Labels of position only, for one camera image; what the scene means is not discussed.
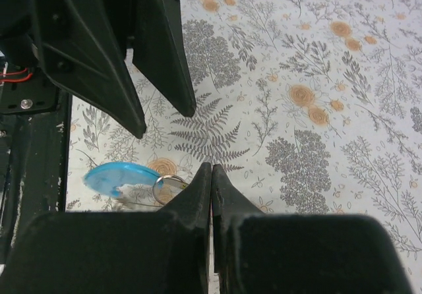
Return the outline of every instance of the blue handle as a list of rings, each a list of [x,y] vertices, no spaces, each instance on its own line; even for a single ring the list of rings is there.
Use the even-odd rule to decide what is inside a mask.
[[[160,174],[149,167],[130,162],[109,162],[95,167],[84,176],[84,183],[102,195],[120,197],[123,185],[154,185]]]

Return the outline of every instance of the table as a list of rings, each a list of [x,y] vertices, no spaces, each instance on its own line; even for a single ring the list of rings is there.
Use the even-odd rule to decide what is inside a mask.
[[[129,52],[148,132],[138,140],[74,98],[67,210],[124,210],[82,184],[105,162],[136,162],[186,181],[201,162],[221,163],[269,214],[377,218],[422,293],[421,6],[181,0],[195,117],[177,114]],[[150,188],[130,195],[152,205],[140,210],[158,207]],[[212,276],[211,293],[217,284]]]

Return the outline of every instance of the leaf pattern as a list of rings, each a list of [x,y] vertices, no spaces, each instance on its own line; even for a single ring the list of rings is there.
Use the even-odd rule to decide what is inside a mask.
[[[68,210],[161,207],[146,185],[122,188],[122,200],[84,187],[85,173],[103,163],[134,162],[187,182],[201,162],[220,163],[263,212],[376,218],[422,288],[422,0],[180,5],[195,115],[176,113],[128,50],[147,132],[136,139],[74,98]],[[210,292],[218,293],[214,275]]]

